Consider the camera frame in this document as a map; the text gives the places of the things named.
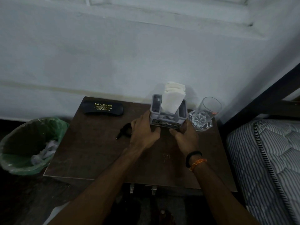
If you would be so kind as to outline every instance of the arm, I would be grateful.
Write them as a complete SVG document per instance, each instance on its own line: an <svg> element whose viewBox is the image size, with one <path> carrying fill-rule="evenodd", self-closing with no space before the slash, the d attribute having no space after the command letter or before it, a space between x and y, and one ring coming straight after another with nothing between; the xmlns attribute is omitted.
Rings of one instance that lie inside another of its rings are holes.
<svg viewBox="0 0 300 225"><path fill-rule="evenodd" d="M151 132L149 111L131 122L129 147L74 201L60 211L49 225L102 224L133 164L142 152L160 138L160 128Z"/></svg>
<svg viewBox="0 0 300 225"><path fill-rule="evenodd" d="M184 133L170 129L170 133L176 138L182 153L187 156L192 151L199 150L198 134L189 120L185 122L182 132ZM200 155L192 156L189 164L192 165L200 158ZM194 174L218 224L259 224L235 199L206 162L198 164L194 169Z"/></svg>

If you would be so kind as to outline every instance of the trash bin liner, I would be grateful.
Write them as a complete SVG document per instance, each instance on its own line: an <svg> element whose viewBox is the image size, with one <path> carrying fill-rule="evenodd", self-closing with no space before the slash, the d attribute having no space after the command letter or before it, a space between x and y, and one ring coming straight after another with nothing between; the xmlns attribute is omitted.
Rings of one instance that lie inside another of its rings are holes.
<svg viewBox="0 0 300 225"><path fill-rule="evenodd" d="M69 124L55 117L34 119L15 128L0 142L0 165L16 175L33 175L46 167L53 155L33 166L31 156L39 154L50 140L61 142Z"/></svg>

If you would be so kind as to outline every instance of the tissue holder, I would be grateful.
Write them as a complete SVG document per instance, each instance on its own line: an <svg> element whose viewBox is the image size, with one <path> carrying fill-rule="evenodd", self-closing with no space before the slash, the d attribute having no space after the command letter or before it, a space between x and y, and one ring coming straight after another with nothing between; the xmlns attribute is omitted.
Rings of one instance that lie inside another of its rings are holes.
<svg viewBox="0 0 300 225"><path fill-rule="evenodd" d="M152 96L150 108L150 124L179 129L184 121L188 118L188 108L186 101L182 101L175 114L170 114L161 111L161 97L162 95L158 94L154 94Z"/></svg>

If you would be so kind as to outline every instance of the orange thread bracelet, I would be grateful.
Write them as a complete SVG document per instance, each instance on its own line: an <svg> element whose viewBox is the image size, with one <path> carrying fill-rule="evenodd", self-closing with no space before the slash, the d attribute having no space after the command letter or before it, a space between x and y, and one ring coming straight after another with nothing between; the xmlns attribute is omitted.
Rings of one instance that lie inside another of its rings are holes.
<svg viewBox="0 0 300 225"><path fill-rule="evenodd" d="M202 162L207 162L207 159L198 159L196 162L192 164L192 166L190 167L190 171L194 172L195 167Z"/></svg>

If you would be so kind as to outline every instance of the bed frame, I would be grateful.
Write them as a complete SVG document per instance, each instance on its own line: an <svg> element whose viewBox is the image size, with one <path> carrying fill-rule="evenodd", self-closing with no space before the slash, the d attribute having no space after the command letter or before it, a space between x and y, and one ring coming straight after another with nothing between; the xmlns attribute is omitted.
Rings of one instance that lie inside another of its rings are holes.
<svg viewBox="0 0 300 225"><path fill-rule="evenodd" d="M265 90L229 121L220 126L219 131L222 138L225 139L230 132L248 123L259 114L268 114L271 118L300 118L300 97L293 101L282 100L299 88L300 64Z"/></svg>

